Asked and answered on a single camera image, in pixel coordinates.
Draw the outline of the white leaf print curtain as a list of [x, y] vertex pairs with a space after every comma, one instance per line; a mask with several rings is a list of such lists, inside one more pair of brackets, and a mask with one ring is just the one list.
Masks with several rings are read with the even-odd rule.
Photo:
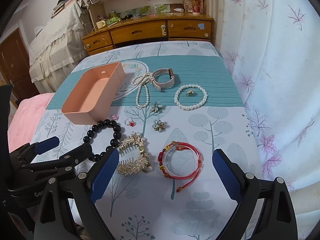
[[319, 13], [310, 0], [206, 0], [251, 122], [262, 174], [319, 219]]

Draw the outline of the pink plastic tray box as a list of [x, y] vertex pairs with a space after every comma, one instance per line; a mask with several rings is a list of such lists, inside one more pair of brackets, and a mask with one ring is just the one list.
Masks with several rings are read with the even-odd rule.
[[121, 62], [89, 69], [67, 96], [61, 112], [75, 125], [104, 120], [124, 77]]

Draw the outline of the tree print bed sheet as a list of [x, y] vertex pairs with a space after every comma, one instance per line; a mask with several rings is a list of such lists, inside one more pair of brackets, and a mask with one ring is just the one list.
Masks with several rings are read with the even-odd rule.
[[[157, 42], [89, 56], [72, 73], [130, 59], [170, 55], [221, 59], [208, 42]], [[174, 106], [152, 113], [152, 72], [138, 61], [122, 66], [125, 78], [114, 101], [134, 90], [136, 105], [111, 106], [106, 118], [117, 122], [124, 138], [132, 132], [141, 133], [152, 170], [131, 176], [115, 172], [96, 203], [97, 209], [116, 239], [216, 239], [236, 202], [229, 198], [213, 167], [213, 151], [223, 150], [244, 172], [261, 176], [255, 134], [245, 107], [204, 106], [206, 90], [188, 84], [176, 90]], [[187, 96], [190, 89], [196, 94]], [[164, 131], [153, 129], [156, 119], [165, 123]], [[89, 125], [71, 123], [61, 109], [45, 110], [32, 141], [58, 137], [60, 143], [35, 160], [61, 157], [81, 145], [89, 129]]]

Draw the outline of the cream mug on desk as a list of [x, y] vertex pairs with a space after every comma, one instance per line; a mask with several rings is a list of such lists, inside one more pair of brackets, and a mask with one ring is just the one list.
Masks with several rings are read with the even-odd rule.
[[100, 21], [98, 21], [98, 22], [96, 23], [96, 25], [97, 25], [97, 28], [98, 28], [98, 29], [102, 29], [102, 28], [104, 28], [104, 27], [107, 26], [107, 23], [106, 23], [105, 20], [100, 20]]

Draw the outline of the pink smart watch band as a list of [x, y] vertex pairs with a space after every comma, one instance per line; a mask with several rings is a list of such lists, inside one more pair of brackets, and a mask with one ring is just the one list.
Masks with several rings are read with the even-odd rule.
[[171, 68], [158, 69], [151, 73], [149, 83], [158, 91], [171, 88], [175, 84], [175, 75]]

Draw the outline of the pink blanket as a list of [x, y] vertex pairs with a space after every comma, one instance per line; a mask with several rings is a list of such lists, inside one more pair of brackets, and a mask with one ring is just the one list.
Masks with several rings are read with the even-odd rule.
[[39, 94], [32, 98], [24, 99], [20, 103], [8, 128], [10, 153], [31, 142], [40, 118], [53, 95], [54, 93]]

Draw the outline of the wooden desk with drawers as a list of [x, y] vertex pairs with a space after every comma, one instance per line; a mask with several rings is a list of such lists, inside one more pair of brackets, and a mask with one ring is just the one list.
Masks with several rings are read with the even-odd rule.
[[[142, 42], [214, 39], [214, 19], [193, 14], [190, 0], [88, 0], [88, 10], [93, 30], [82, 42], [89, 55]], [[107, 26], [98, 29], [100, 20]]]

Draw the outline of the brown wooden door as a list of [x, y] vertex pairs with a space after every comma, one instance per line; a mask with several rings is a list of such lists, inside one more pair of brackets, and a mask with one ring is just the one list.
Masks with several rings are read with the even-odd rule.
[[39, 95], [29, 74], [29, 54], [17, 28], [1, 42], [1, 74], [18, 100]]

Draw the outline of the white lace covered furniture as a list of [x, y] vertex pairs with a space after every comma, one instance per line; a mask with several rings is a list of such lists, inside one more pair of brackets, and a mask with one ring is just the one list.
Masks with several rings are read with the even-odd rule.
[[29, 74], [39, 93], [53, 93], [88, 56], [82, 38], [92, 30], [84, 0], [72, 0], [29, 46]]

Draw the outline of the teal striped cloth mat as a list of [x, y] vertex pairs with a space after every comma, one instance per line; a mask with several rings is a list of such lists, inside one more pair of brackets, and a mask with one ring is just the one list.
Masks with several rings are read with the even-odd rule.
[[[158, 101], [165, 106], [174, 106], [173, 97], [181, 85], [195, 84], [203, 87], [208, 98], [204, 106], [216, 107], [243, 107], [238, 90], [234, 81], [226, 69], [223, 61], [217, 56], [199, 55], [170, 55], [151, 56], [140, 59], [122, 61], [122, 64], [129, 61], [138, 61], [153, 72], [160, 68], [171, 68], [175, 74], [174, 87], [165, 89], [162, 92], [153, 87], [149, 88], [150, 103]], [[69, 74], [60, 88], [52, 97], [46, 110], [61, 109], [67, 96], [78, 82], [82, 74], [97, 67], [79, 70]], [[112, 106], [135, 106], [136, 91], [129, 91], [127, 94], [112, 102]]]

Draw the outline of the red patterned paper cup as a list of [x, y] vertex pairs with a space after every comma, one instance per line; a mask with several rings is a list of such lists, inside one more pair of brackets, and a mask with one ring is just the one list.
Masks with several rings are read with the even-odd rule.
[[202, 14], [203, 0], [191, 0], [191, 8], [193, 14]]

